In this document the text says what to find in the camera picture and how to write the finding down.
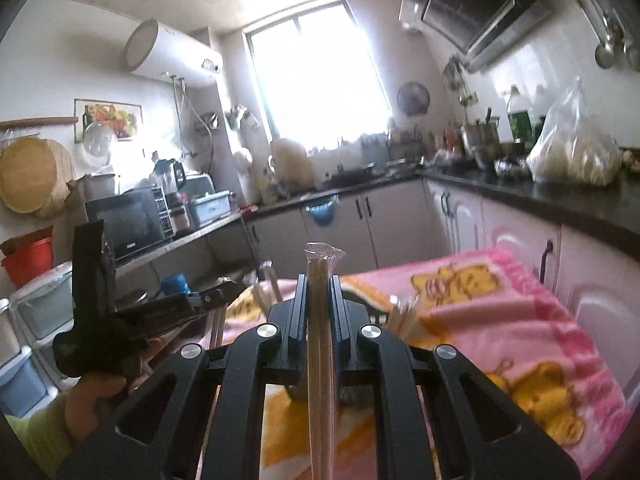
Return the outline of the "left hand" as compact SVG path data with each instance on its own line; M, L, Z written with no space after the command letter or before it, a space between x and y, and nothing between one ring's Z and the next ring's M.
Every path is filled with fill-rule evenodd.
M124 390L128 394L139 388L152 372L145 370L132 382L122 376L106 373L89 373L79 379L67 393L64 422L73 445L78 444L100 426L101 415L98 405L101 401L114 398Z

